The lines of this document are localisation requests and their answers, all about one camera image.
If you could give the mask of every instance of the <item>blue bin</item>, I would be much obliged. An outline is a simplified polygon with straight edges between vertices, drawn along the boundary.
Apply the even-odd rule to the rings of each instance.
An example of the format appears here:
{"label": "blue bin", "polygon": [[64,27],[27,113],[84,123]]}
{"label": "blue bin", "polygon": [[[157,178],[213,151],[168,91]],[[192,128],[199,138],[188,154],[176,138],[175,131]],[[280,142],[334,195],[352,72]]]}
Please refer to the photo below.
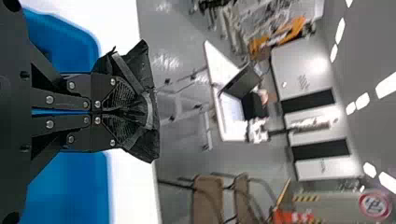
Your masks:
{"label": "blue bin", "polygon": [[[59,72],[91,71],[99,56],[91,35],[51,15],[24,14],[32,43]],[[109,223],[107,180],[104,153],[59,153],[30,183],[21,224]]]}

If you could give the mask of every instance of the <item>red sign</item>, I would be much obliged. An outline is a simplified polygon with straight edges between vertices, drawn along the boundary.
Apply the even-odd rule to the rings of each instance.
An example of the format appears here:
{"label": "red sign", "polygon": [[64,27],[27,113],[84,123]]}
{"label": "red sign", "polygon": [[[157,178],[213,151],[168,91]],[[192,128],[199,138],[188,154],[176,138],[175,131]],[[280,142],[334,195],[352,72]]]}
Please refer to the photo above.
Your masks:
{"label": "red sign", "polygon": [[359,208],[367,217],[384,220],[392,212],[388,198],[380,192],[368,192],[359,198]]}

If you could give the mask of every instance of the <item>metal bolt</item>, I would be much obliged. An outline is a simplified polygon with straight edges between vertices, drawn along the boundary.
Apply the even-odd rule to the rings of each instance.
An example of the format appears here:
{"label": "metal bolt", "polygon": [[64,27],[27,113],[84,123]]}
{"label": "metal bolt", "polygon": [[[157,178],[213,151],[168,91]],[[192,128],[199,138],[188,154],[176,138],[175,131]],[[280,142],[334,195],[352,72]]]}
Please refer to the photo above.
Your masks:
{"label": "metal bolt", "polygon": [[84,123],[85,123],[85,124],[90,123],[90,118],[84,118]]}
{"label": "metal bolt", "polygon": [[26,72],[26,71],[21,71],[20,72],[20,77],[21,77],[21,79],[29,80],[30,74],[28,72]]}
{"label": "metal bolt", "polygon": [[21,152],[23,152],[23,153],[29,152],[30,149],[32,149],[32,146],[30,146],[30,145],[23,145],[20,148]]}
{"label": "metal bolt", "polygon": [[52,105],[53,104],[53,97],[52,96],[47,96],[46,97],[46,103],[47,103],[47,105]]}
{"label": "metal bolt", "polygon": [[101,106],[100,101],[95,101],[95,107],[96,107],[96,108],[100,108],[100,106]]}
{"label": "metal bolt", "polygon": [[47,127],[48,129],[52,129],[52,128],[53,128],[53,125],[54,125],[54,123],[53,123],[52,120],[47,120],[46,127]]}
{"label": "metal bolt", "polygon": [[76,84],[74,82],[69,82],[69,89],[73,90],[76,88]]}
{"label": "metal bolt", "polygon": [[70,144],[74,143],[74,140],[75,140],[75,138],[74,138],[73,135],[70,135],[70,136],[67,138],[67,142],[69,142]]}
{"label": "metal bolt", "polygon": [[100,119],[99,117],[96,117],[96,118],[95,118],[95,124],[98,124],[98,125],[99,125],[100,122],[101,122],[101,119]]}

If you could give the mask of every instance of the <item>white table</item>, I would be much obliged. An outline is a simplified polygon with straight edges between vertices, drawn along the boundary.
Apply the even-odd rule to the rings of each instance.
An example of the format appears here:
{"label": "white table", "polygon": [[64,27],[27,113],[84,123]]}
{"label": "white table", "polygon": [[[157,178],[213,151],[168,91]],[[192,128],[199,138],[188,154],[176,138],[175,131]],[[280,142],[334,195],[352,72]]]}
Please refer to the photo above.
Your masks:
{"label": "white table", "polygon": [[[114,46],[125,54],[140,40],[135,0],[20,1],[23,7],[56,15],[91,33],[99,45],[100,56]],[[105,153],[110,223],[162,223],[154,164],[140,161],[122,149]]]}
{"label": "white table", "polygon": [[241,101],[226,93],[219,96],[222,87],[240,70],[207,40],[204,52],[221,140],[245,142],[248,122]]}

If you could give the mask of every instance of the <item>ceiling light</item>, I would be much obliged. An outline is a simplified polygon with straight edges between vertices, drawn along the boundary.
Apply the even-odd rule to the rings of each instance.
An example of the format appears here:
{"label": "ceiling light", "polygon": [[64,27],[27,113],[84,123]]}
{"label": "ceiling light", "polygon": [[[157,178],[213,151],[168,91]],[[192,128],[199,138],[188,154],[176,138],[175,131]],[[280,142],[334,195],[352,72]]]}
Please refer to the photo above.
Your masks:
{"label": "ceiling light", "polygon": [[356,108],[358,110],[363,109],[370,103],[370,96],[369,93],[364,93],[356,100]]}
{"label": "ceiling light", "polygon": [[352,5],[353,0],[346,0],[346,6],[350,7],[350,5]]}
{"label": "ceiling light", "polygon": [[392,176],[388,175],[387,173],[382,172],[379,175],[379,182],[381,182],[382,186],[387,188],[388,190],[392,191],[396,194],[396,179]]}
{"label": "ceiling light", "polygon": [[344,18],[341,18],[340,22],[338,22],[337,33],[335,33],[335,43],[340,44],[341,39],[343,38],[344,30],[346,28],[346,22]]}
{"label": "ceiling light", "polygon": [[396,72],[382,80],[375,87],[376,95],[378,99],[386,97],[387,95],[396,91]]}
{"label": "ceiling light", "polygon": [[375,167],[372,164],[368,163],[368,162],[364,163],[363,170],[364,170],[364,173],[366,173],[371,178],[374,178],[376,176]]}
{"label": "ceiling light", "polygon": [[347,115],[353,114],[353,112],[355,112],[355,110],[356,110],[355,102],[352,102],[346,106],[346,114]]}
{"label": "ceiling light", "polygon": [[334,62],[335,57],[337,57],[337,52],[338,52],[338,47],[336,44],[334,44],[334,46],[332,46],[332,53],[330,54],[330,61]]}

